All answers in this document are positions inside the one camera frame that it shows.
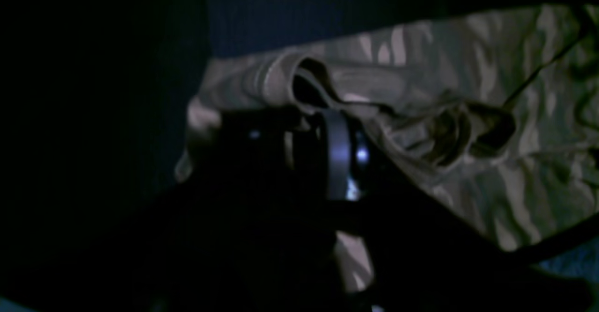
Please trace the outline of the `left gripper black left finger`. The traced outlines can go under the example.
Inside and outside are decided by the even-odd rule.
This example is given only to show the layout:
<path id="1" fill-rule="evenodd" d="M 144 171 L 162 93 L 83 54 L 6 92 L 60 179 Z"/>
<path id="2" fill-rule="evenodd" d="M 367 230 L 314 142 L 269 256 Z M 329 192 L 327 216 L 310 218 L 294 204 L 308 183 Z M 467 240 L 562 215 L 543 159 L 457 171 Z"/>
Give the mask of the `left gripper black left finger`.
<path id="1" fill-rule="evenodd" d="M 94 311 L 326 312 L 322 187 L 285 159 L 301 121 L 290 107 L 225 113 L 190 178 L 128 223 L 118 242 L 135 254 Z"/>

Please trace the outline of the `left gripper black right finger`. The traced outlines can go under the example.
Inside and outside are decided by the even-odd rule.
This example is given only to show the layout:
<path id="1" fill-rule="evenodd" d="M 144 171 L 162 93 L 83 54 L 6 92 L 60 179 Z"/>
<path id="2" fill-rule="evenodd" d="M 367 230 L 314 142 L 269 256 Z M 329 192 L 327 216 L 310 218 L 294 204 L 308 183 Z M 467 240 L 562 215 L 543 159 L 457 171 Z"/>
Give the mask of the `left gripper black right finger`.
<path id="1" fill-rule="evenodd" d="M 360 196 L 346 204 L 351 231 L 364 238 L 374 269 L 373 312 L 588 312 L 590 285 L 502 252 L 418 189 L 365 130 L 338 111 L 323 112 L 327 195 L 349 178 Z"/>

